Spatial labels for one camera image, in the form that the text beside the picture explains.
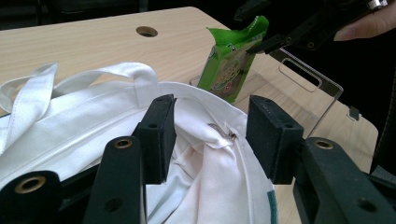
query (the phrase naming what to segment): wooden table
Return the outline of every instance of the wooden table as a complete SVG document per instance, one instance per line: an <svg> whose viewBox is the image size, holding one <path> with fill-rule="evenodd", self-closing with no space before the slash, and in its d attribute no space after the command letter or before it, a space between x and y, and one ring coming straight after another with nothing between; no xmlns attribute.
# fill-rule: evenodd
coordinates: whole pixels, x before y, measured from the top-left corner
<svg viewBox="0 0 396 224"><path fill-rule="evenodd" d="M140 26L151 27L158 34L142 36L136 31ZM127 61L150 65L159 80L188 83L200 76L214 45L206 27L226 29L204 12L184 7L2 31L0 83L27 76L43 63L59 64L56 77L59 81L81 71ZM257 55L249 76L271 75L278 64L268 55ZM235 106L246 111L246 104L241 102ZM348 107L336 102L311 135L337 142L363 171L368 172L378 132L365 118L356 121L347 114ZM276 186L276 197L279 222L300 223L291 186Z"/></svg>

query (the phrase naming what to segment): snack package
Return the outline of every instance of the snack package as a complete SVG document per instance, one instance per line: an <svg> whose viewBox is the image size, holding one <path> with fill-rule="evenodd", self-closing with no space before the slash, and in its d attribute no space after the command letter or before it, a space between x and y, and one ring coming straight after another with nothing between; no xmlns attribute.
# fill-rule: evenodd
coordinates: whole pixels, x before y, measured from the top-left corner
<svg viewBox="0 0 396 224"><path fill-rule="evenodd" d="M247 50L260 44L268 23L264 16L257 16L243 30L208 28L216 44L209 54L197 87L233 103L255 56L247 54Z"/></svg>

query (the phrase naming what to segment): bag handle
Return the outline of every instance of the bag handle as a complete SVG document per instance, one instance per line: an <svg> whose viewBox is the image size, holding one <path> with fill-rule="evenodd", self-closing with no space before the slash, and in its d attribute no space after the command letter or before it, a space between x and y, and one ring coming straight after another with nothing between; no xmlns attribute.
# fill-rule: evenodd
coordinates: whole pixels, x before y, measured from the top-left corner
<svg viewBox="0 0 396 224"><path fill-rule="evenodd" d="M8 126L0 128L0 155L46 112L57 68L56 63L47 63L29 77L17 78L0 86L0 106L7 112L12 108ZM12 105L14 91L26 79Z"/></svg>
<svg viewBox="0 0 396 224"><path fill-rule="evenodd" d="M150 66L143 63L118 63L64 79L54 87L52 97L85 89L104 74L133 78L137 100L141 107L149 106L151 101L160 95L157 75Z"/></svg>
<svg viewBox="0 0 396 224"><path fill-rule="evenodd" d="M8 126L0 127L0 156L42 118L51 98L87 88L103 74L133 78L139 107L149 106L160 95L155 72L143 63L118 63L82 72L53 87L57 68L57 63L44 64L29 77L16 78L0 86L0 106L11 113ZM12 95L25 81L12 104Z"/></svg>

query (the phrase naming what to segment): black plastic part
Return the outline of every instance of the black plastic part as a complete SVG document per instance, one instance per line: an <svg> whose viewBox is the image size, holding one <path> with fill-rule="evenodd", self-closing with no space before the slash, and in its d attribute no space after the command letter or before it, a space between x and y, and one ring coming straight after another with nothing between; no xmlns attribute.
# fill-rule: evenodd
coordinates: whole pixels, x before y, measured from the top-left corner
<svg viewBox="0 0 396 224"><path fill-rule="evenodd" d="M92 186L83 223L144 223L140 141L124 136L111 140Z"/></svg>
<svg viewBox="0 0 396 224"><path fill-rule="evenodd" d="M175 102L171 94L155 99L134 131L144 151L146 184L161 184L168 175L176 142Z"/></svg>
<svg viewBox="0 0 396 224"><path fill-rule="evenodd" d="M374 175L368 175L366 173L364 174L379 190L379 192L381 192L381 194L387 199L388 203L396 212L396 185Z"/></svg>
<svg viewBox="0 0 396 224"><path fill-rule="evenodd" d="M304 128L272 100L256 95L249 100L247 141L274 184L291 184Z"/></svg>
<svg viewBox="0 0 396 224"><path fill-rule="evenodd" d="M293 196L302 223L315 223L320 201L314 189L294 183Z"/></svg>
<svg viewBox="0 0 396 224"><path fill-rule="evenodd" d="M283 35L273 35L272 37L264 40L259 45L256 45L247 50L248 54L256 53L270 53L276 49L281 49L286 47L285 36Z"/></svg>
<svg viewBox="0 0 396 224"><path fill-rule="evenodd" d="M250 17L256 16L260 10L271 5L269 0L247 0L247 2L239 7L233 18L236 21L244 21Z"/></svg>
<svg viewBox="0 0 396 224"><path fill-rule="evenodd" d="M95 165L61 182L63 201L53 223L81 223L98 167L99 165Z"/></svg>
<svg viewBox="0 0 396 224"><path fill-rule="evenodd" d="M361 113L359 112L358 108L355 108L354 106L349 107L349 116L352 117L355 120L359 120L359 116Z"/></svg>
<svg viewBox="0 0 396 224"><path fill-rule="evenodd" d="M318 49L323 43L333 38L335 33L344 26L375 12L376 9L367 7L367 2L365 0L352 0L349 1L349 4L343 4L338 1L330 1L330 3L324 4L314 21L308 20L305 22L306 25L313 22L312 28L305 32L295 46L301 49Z"/></svg>
<svg viewBox="0 0 396 224"><path fill-rule="evenodd" d="M338 144L324 138L307 138L301 160L319 199L318 211L305 223L394 223L396 220L388 201ZM300 186L295 188L306 195ZM295 198L300 214L312 214L312 201Z"/></svg>
<svg viewBox="0 0 396 224"><path fill-rule="evenodd" d="M21 175L0 191L0 223L52 223L61 201L57 174L37 171Z"/></svg>

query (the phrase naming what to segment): human hand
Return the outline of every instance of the human hand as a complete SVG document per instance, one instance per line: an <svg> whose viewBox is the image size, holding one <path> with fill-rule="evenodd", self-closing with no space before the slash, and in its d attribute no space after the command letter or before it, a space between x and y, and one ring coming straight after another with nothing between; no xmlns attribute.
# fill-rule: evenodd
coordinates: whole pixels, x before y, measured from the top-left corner
<svg viewBox="0 0 396 224"><path fill-rule="evenodd" d="M334 41L371 38L396 28L396 1L390 1L386 7L339 30L334 36Z"/></svg>

